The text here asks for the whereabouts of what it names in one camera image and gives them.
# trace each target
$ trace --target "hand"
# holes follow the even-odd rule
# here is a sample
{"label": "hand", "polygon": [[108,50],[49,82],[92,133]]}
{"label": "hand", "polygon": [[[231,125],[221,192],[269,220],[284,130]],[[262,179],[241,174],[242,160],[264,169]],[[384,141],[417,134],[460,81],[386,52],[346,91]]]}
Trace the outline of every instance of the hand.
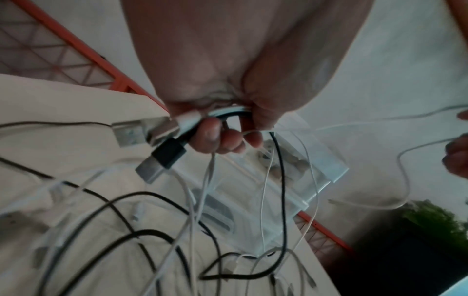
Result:
{"label": "hand", "polygon": [[[140,62],[171,115],[239,99],[252,107],[243,131],[272,128],[322,90],[373,0],[123,0]],[[201,122],[198,151],[242,152],[258,132]]]}
{"label": "hand", "polygon": [[[468,120],[468,110],[460,112],[457,117]],[[452,174],[468,179],[468,133],[462,134],[445,146],[446,156],[442,163]]]}

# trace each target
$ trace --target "floor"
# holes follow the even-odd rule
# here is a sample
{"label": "floor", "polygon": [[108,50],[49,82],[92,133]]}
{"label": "floor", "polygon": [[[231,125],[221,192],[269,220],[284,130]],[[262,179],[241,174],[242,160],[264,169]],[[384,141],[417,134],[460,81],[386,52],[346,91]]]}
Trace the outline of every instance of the floor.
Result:
{"label": "floor", "polygon": [[[85,43],[154,94],[139,64],[118,1],[34,0]],[[467,102],[468,51],[443,0],[377,0],[337,74],[298,113],[313,128],[419,114]],[[382,212],[337,207],[327,198],[383,204],[401,198],[396,155],[409,147],[466,131],[455,112],[427,119],[324,131],[319,138],[350,171],[321,194],[318,220],[352,244],[382,220]],[[468,217],[468,182],[445,172],[443,145],[403,157],[411,199],[429,199]]]}

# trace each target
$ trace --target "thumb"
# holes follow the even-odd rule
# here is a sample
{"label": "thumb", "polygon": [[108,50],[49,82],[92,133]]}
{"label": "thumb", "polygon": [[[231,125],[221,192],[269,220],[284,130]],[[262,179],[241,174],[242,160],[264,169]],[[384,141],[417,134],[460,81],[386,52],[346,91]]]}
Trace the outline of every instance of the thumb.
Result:
{"label": "thumb", "polygon": [[284,112],[266,110],[257,105],[252,107],[253,124],[258,130],[272,129],[283,114]]}
{"label": "thumb", "polygon": [[457,118],[461,120],[468,120],[468,110],[458,113]]}

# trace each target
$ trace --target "table surface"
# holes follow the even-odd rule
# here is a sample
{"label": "table surface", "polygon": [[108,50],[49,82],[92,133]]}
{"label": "table surface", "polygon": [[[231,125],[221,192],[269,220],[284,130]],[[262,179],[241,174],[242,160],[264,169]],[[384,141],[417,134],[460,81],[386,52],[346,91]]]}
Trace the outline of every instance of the table surface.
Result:
{"label": "table surface", "polygon": [[[113,123],[141,118],[150,118],[166,115],[166,112],[145,96],[112,92],[101,89],[81,87],[63,83],[43,80],[27,79],[9,75],[0,75],[0,124],[14,121],[98,121]],[[53,176],[63,176],[72,170],[87,168],[96,165],[105,165],[122,158],[145,158],[150,153],[147,145],[130,148],[119,148],[111,131],[99,126],[78,127],[49,127],[49,128],[14,128],[0,132],[0,156],[27,165],[36,170]],[[108,178],[91,184],[88,188],[99,192],[107,198],[113,198],[123,193],[144,190],[144,183],[136,176],[129,174],[131,169],[122,172],[112,172]],[[70,181],[83,182],[86,174],[67,177]],[[28,186],[34,185],[25,178],[24,174],[15,172],[5,166],[0,167],[0,192],[2,199],[0,207],[11,200],[10,197],[21,192]],[[99,206],[99,201],[92,198],[83,198],[80,203],[82,210]],[[123,212],[128,208],[123,204]],[[168,211],[164,206],[148,206],[145,213],[147,219],[142,228],[164,229],[171,236],[175,236],[185,220],[185,216]],[[58,291],[73,275],[87,258],[96,254],[97,250],[115,240],[124,233],[115,226],[115,217],[108,213],[102,220],[89,227],[77,239],[76,245],[70,250],[59,271],[48,287],[48,291]],[[300,231],[291,223],[288,227],[289,246],[300,237]],[[162,259],[167,245],[151,238],[144,239],[155,262]],[[199,233],[196,241],[196,270],[201,271],[216,258],[215,249],[211,240]],[[182,246],[188,254],[186,244]],[[226,245],[221,245],[221,251],[233,251]],[[5,254],[0,244],[0,252]],[[5,273],[8,265],[20,261],[21,254],[30,252],[28,243],[14,250],[8,255],[9,260],[0,256],[0,295],[17,295],[23,289],[31,289],[31,283],[37,280],[37,273],[31,272],[28,276],[12,277],[13,273]],[[313,290],[306,285],[306,295],[337,296],[327,273],[307,243],[301,242],[296,249],[302,263],[316,281],[318,288]],[[183,283],[180,264],[173,264],[168,275],[164,277],[163,290],[174,289],[177,295],[188,293],[187,284]],[[252,266],[248,260],[242,260],[239,265],[240,272],[246,272]],[[115,251],[109,259],[102,262],[96,270],[75,290],[74,295],[138,295],[140,289],[148,280],[150,270],[143,261],[136,244],[128,244]],[[292,258],[285,263],[281,274],[294,286],[295,295],[299,295],[299,274]],[[223,295],[244,295],[245,281],[223,281]],[[200,282],[199,290],[202,295],[214,295],[215,282]],[[266,279],[259,279],[251,283],[250,295],[270,295],[270,288]]]}

